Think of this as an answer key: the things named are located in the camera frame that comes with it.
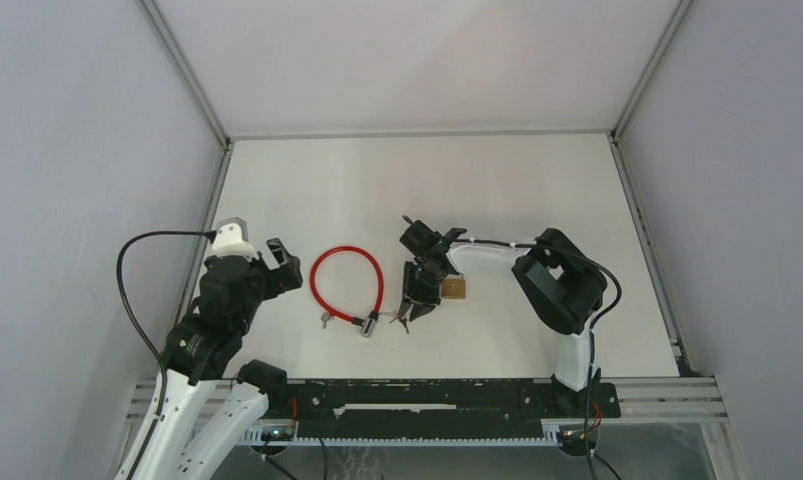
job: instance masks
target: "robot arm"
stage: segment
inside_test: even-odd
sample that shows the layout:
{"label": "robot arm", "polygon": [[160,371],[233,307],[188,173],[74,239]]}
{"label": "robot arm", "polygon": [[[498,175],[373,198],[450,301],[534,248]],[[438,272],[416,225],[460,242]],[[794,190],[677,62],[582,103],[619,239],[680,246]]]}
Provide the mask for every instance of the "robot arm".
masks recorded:
{"label": "robot arm", "polygon": [[[244,221],[234,218],[217,226],[200,296],[168,334],[162,353],[166,377],[157,377],[155,396],[116,480],[210,478],[239,435],[268,409],[268,394],[281,378],[285,384],[280,369],[258,360],[244,366],[228,401],[180,455],[201,408],[242,347],[257,308],[303,283],[298,257],[279,239],[267,245],[279,264],[273,270],[248,243]],[[163,382],[164,398],[159,398]]]}
{"label": "robot arm", "polygon": [[[597,371],[593,365],[589,378],[592,332],[587,322],[601,307],[607,281],[580,261],[583,254],[562,232],[547,229],[527,242],[540,248],[513,248],[475,244],[464,236],[465,229],[441,235],[421,221],[406,220],[410,226],[401,243],[415,258],[404,266],[399,316],[409,312],[409,321],[414,321],[433,311],[440,304],[439,285],[449,274],[512,276],[540,320],[555,332],[554,381],[573,392],[586,389]],[[551,272],[555,268],[562,269],[558,277]]]}

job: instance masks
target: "red cable lock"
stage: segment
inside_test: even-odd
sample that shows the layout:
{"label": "red cable lock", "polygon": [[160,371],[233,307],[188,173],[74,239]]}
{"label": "red cable lock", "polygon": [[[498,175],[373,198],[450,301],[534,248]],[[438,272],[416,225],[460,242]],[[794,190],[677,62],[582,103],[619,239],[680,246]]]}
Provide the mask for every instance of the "red cable lock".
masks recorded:
{"label": "red cable lock", "polygon": [[[372,264],[372,267],[375,269],[375,273],[377,274],[377,299],[375,300],[374,309],[368,315],[366,319],[355,318],[351,315],[346,313],[342,313],[339,310],[333,308],[328,304],[319,294],[318,289],[316,288],[316,272],[319,269],[319,265],[321,262],[325,261],[327,257],[339,253],[339,252],[352,252],[362,255]],[[316,263],[313,264],[313,268],[310,270],[310,290],[313,292],[313,297],[315,297],[316,301],[319,302],[319,305],[322,306],[332,317],[340,318],[345,320],[346,322],[352,323],[354,325],[362,326],[362,335],[364,337],[371,336],[372,330],[374,329],[374,325],[377,323],[377,317],[380,311],[380,304],[383,301],[383,272],[380,270],[380,265],[377,264],[377,260],[371,254],[362,248],[353,247],[350,245],[344,245],[341,247],[331,248],[330,250],[321,254],[321,256],[316,260]]]}

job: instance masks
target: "small brown box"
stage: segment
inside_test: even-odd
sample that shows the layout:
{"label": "small brown box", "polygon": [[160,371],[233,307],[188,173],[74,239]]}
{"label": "small brown box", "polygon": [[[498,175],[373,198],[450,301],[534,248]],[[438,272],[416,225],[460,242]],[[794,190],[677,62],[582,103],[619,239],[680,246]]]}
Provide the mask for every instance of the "small brown box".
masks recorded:
{"label": "small brown box", "polygon": [[463,277],[450,277],[442,282],[439,296],[451,300],[466,298],[466,279]]}

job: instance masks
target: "white table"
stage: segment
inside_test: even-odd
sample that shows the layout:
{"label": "white table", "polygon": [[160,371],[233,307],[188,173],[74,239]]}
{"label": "white table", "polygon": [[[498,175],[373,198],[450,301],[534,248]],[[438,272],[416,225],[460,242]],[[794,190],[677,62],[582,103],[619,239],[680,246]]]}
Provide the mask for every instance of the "white table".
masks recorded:
{"label": "white table", "polygon": [[[308,286],[325,250],[360,246],[381,264],[383,311],[398,308],[398,242],[421,219],[445,232],[480,238],[566,233],[621,280],[620,306],[597,327],[598,361],[607,377],[677,376],[625,195],[604,135],[446,136],[252,140],[236,143],[216,221],[239,216],[250,240],[276,266],[265,240],[280,237],[301,258],[304,287],[263,303],[228,374],[259,358],[290,378],[545,377],[553,371],[552,332],[511,279],[467,276],[465,300],[443,300],[430,315],[401,325],[381,317],[370,339],[332,320]],[[318,286],[357,316],[376,292],[371,266],[339,254]],[[612,286],[605,294],[612,298]]]}

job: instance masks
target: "red cable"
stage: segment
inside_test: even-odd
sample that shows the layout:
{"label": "red cable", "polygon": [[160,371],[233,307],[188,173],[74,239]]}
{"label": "red cable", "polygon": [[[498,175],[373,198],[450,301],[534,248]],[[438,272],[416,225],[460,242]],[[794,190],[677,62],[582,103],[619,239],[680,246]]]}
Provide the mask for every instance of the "red cable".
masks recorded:
{"label": "red cable", "polygon": [[325,302],[324,299],[321,298],[321,295],[319,295],[319,291],[316,288],[316,272],[319,269],[319,265],[321,264],[321,262],[325,261],[327,257],[333,255],[334,253],[339,253],[339,252],[359,253],[360,255],[366,257],[366,260],[368,260],[372,264],[372,266],[375,269],[375,273],[377,274],[377,300],[375,300],[375,307],[372,311],[379,312],[380,304],[383,301],[383,272],[380,270],[380,265],[377,264],[377,260],[375,260],[374,257],[371,256],[371,254],[369,254],[369,252],[359,247],[352,247],[349,245],[345,245],[342,247],[331,248],[330,250],[321,254],[318,260],[316,260],[316,263],[313,264],[312,270],[310,270],[310,290],[313,291],[313,297],[315,297],[316,301],[319,302],[319,305],[321,305],[322,308],[324,308],[332,316],[336,318],[341,318],[346,322],[354,321],[354,317],[352,317],[351,315],[344,314],[339,310],[331,307],[327,302]]}

